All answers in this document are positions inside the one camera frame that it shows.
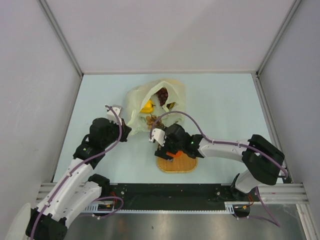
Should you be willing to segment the orange fake persimmon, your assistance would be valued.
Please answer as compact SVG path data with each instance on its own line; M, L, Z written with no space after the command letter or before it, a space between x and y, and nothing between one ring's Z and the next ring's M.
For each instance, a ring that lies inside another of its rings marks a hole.
M170 156L172 158L178 158L179 156L181 156L183 154L182 151L178 151L177 153L171 153L171 152L166 152L166 155L167 156Z

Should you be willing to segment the yellow fake bell pepper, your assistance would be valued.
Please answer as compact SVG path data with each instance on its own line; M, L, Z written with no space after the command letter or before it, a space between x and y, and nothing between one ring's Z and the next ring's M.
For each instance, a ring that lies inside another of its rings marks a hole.
M144 107L140 110L140 113L151 114L154 112L155 106L155 103L151 99L149 99L147 103L144 105Z

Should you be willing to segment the pale green plastic bag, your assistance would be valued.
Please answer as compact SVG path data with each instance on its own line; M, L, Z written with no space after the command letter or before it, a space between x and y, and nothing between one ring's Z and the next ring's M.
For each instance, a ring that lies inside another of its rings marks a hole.
M168 92L168 99L163 106L156 95L156 92L161 88L166 88ZM140 113L140 110L145 106L147 101L151 99L155 103L153 113ZM186 87L185 84L172 78L160 78L158 80L150 81L144 85L139 85L132 88L126 96L127 105L125 107L128 116L127 125L132 128L130 135L136 135L141 132L148 132L146 116L160 115L173 111L169 115L161 118L162 123L168 127L171 124L181 124L184 120L182 114L178 111L184 112L186 110ZM172 109L167 108L167 104L175 102Z

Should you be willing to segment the yellow fake banana bunch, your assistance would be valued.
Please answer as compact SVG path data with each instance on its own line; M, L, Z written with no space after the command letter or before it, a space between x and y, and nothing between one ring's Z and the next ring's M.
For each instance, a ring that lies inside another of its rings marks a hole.
M174 106L175 106L175 102L171 102L171 103L168 103L167 105L166 105L166 107L169 109L169 110L171 110Z

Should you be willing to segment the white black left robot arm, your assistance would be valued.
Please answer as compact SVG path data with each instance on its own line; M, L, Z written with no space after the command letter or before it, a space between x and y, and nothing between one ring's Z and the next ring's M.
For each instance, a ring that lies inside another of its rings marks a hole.
M112 193L110 180L93 173L105 152L126 142L131 128L118 117L96 118L73 154L63 177L30 211L25 234L32 240L62 240L72 222L92 202L123 200Z

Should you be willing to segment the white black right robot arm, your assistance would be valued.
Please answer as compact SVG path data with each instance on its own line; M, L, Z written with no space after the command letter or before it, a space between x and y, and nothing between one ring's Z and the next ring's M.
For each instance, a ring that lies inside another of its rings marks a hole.
M190 135L179 124L155 128L150 132L151 142L157 143L155 156L172 161L181 154L189 158L222 158L243 163L246 170L233 179L231 196L242 201L249 192L264 184L274 186L283 168L284 154L258 134L240 141L214 140L203 134Z

